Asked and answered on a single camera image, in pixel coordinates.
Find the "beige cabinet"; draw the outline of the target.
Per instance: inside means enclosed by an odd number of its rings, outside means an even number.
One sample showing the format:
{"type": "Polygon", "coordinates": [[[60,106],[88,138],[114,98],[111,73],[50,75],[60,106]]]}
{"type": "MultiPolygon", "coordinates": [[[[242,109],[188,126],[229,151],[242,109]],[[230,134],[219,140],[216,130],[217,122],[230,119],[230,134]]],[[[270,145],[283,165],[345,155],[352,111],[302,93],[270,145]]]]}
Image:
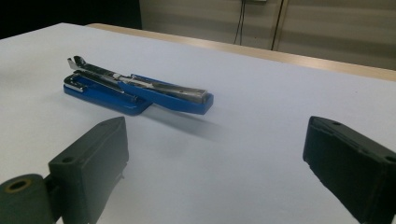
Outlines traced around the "beige cabinet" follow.
{"type": "Polygon", "coordinates": [[[145,30],[396,70],[396,0],[139,0],[145,30]]]}

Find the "blue stapler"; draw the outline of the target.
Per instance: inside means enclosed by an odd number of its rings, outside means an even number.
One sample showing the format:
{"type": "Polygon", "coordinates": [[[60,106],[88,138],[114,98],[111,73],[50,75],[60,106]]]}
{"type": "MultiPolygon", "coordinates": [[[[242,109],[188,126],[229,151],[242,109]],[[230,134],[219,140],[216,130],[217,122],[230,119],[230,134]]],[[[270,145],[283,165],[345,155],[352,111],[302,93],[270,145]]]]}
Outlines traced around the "blue stapler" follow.
{"type": "Polygon", "coordinates": [[[204,115],[214,103],[206,90],[182,87],[149,77],[124,76],[87,63],[82,57],[67,59],[73,74],[64,79],[64,92],[81,100],[139,115],[150,105],[204,115]]]}

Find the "black curtain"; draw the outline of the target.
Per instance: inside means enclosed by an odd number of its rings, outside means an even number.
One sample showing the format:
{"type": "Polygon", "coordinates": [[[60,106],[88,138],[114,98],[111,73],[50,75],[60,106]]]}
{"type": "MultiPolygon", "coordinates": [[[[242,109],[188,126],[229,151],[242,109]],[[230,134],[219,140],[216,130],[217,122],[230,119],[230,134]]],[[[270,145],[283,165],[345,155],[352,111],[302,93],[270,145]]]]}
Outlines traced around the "black curtain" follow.
{"type": "Polygon", "coordinates": [[[0,0],[0,39],[60,22],[142,28],[139,0],[0,0]]]}

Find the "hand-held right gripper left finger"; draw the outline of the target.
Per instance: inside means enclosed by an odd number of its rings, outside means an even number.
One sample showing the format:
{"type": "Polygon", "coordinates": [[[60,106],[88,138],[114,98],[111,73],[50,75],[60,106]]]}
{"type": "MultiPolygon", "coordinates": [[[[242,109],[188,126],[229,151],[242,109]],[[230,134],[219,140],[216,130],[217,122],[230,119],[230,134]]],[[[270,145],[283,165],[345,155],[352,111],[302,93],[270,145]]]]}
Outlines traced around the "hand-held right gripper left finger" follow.
{"type": "Polygon", "coordinates": [[[98,123],[49,162],[64,224],[96,224],[129,160],[125,118],[98,123]]]}

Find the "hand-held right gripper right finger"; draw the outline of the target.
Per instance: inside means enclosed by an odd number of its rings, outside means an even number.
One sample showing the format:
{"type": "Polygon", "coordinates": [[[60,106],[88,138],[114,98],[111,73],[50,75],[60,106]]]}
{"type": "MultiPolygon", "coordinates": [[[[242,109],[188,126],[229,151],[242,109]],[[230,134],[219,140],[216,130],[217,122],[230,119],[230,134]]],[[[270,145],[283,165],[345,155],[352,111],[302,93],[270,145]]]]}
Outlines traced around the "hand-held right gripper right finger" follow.
{"type": "Polygon", "coordinates": [[[359,223],[392,223],[396,152],[338,121],[311,117],[303,160],[359,223]]]}

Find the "white table board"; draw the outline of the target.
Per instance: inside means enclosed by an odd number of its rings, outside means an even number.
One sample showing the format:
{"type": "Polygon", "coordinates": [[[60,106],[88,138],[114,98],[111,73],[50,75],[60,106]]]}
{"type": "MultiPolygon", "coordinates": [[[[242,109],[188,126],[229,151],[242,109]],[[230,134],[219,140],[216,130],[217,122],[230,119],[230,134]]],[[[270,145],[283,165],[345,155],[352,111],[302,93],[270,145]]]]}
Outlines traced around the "white table board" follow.
{"type": "Polygon", "coordinates": [[[98,224],[358,224],[304,162],[309,119],[396,150],[396,82],[61,23],[0,40],[0,183],[46,175],[114,117],[64,93],[75,55],[214,95],[202,116],[127,118],[130,160],[98,224]]]}

